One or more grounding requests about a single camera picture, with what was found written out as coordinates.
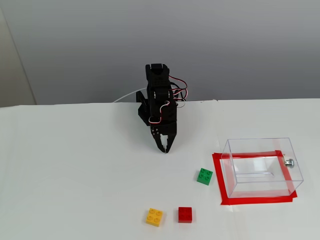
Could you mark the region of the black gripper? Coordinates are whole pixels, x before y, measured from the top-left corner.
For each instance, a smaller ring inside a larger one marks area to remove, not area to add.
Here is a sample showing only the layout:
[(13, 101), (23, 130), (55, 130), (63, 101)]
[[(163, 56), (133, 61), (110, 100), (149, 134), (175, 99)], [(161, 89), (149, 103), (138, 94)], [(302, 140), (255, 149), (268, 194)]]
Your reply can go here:
[[(174, 99), (149, 100), (150, 133), (160, 151), (168, 153), (177, 135), (177, 103)], [(164, 148), (161, 135), (167, 136)]]

